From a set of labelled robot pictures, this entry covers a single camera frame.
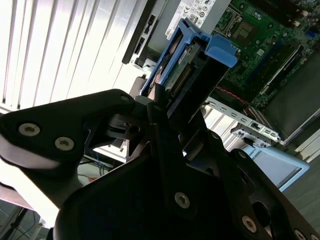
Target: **black plastic part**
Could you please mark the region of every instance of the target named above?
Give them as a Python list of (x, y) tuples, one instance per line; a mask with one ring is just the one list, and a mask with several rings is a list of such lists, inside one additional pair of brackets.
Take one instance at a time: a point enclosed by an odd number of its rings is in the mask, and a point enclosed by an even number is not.
[(144, 10), (142, 12), (142, 15), (139, 19), (139, 22), (134, 30), (132, 38), (123, 56), (123, 59), (122, 59), (123, 64), (128, 64), (130, 62), (132, 55), (135, 51), (135, 48), (137, 46), (137, 43), (139, 41), (139, 38), (146, 24), (148, 23), (150, 13), (152, 12), (152, 9), (154, 8), (155, 4), (156, 4), (156, 0), (147, 0)]
[[(13, 147), (12, 150), (2, 149), (1, 158), (53, 177), (68, 177), (74, 173), (84, 153), (114, 142), (115, 133), (107, 135), (106, 127), (116, 114), (131, 114), (134, 107), (135, 101), (130, 95), (112, 89), (5, 114), (0, 118), (0, 134)], [(21, 134), (19, 126), (25, 123), (37, 125), (40, 133), (35, 136)], [(59, 137), (73, 140), (73, 149), (58, 149), (55, 141)], [(21, 149), (39, 157), (36, 159), (27, 154), (21, 157)]]

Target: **floor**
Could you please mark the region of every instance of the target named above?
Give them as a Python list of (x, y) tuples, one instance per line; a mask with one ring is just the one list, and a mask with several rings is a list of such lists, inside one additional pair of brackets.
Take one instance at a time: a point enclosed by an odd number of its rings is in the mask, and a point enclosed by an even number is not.
[(284, 195), (320, 233), (320, 157), (310, 164), (309, 171), (291, 185)]

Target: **motherboard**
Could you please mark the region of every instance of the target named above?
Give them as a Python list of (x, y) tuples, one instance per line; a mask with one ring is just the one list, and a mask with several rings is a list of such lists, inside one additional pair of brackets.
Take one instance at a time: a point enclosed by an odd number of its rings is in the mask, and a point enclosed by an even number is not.
[(213, 34), (232, 41), (239, 61), (216, 91), (263, 109), (320, 49), (319, 18), (318, 0), (233, 0)]

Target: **screw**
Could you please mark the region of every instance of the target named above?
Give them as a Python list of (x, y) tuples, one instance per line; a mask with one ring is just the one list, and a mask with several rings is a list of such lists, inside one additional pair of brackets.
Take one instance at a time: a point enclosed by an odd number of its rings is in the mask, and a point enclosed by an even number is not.
[(126, 102), (130, 102), (130, 99), (126, 95), (121, 95), (121, 99), (125, 100)]
[(253, 234), (257, 231), (257, 226), (256, 226), (255, 222), (250, 217), (243, 216), (242, 223), (246, 227), (246, 229), (248, 229)]
[(311, 239), (312, 240), (319, 240), (319, 238), (317, 238), (315, 235), (311, 234)]
[(19, 126), (19, 132), (22, 135), (33, 137), (40, 133), (40, 128), (33, 123), (24, 123)]
[(294, 230), (294, 233), (299, 240), (306, 240), (305, 236), (298, 229)]
[(70, 151), (74, 148), (75, 143), (70, 138), (66, 136), (61, 136), (57, 138), (54, 142), (57, 149), (61, 151)]
[(215, 134), (214, 132), (211, 134), (212, 137), (214, 137), (215, 139), (219, 139), (219, 137), (217, 136), (217, 134)]
[(187, 209), (190, 207), (189, 198), (183, 192), (177, 192), (174, 195), (174, 200), (181, 208)]
[(245, 159), (245, 158), (247, 157), (242, 151), (239, 151), (239, 155), (240, 155), (240, 157), (242, 157), (243, 159)]

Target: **metal frame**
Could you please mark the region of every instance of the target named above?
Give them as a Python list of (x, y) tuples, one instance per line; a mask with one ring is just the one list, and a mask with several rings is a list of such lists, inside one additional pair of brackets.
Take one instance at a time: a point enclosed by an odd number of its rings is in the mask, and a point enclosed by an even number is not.
[(320, 129), (310, 136), (303, 144), (295, 149), (301, 154), (302, 159), (310, 163), (317, 156), (320, 155)]
[[(241, 123), (242, 125), (247, 126), (248, 128), (256, 131), (257, 133), (260, 133), (263, 136), (266, 136), (267, 138), (275, 141), (276, 143), (281, 143), (281, 138), (279, 136), (279, 133), (276, 132), (275, 130), (261, 124), (260, 122), (257, 122), (255, 120), (245, 116), (244, 114), (242, 114), (238, 111), (235, 111), (231, 107), (228, 107), (227, 105), (217, 101), (216, 99), (214, 99), (210, 96), (207, 98), (206, 102), (209, 103), (208, 106), (219, 111), (220, 113), (227, 115), (228, 117), (236, 120), (237, 122)], [(256, 128), (252, 127), (252, 125), (258, 126), (258, 128), (260, 128), (260, 129), (257, 130)]]

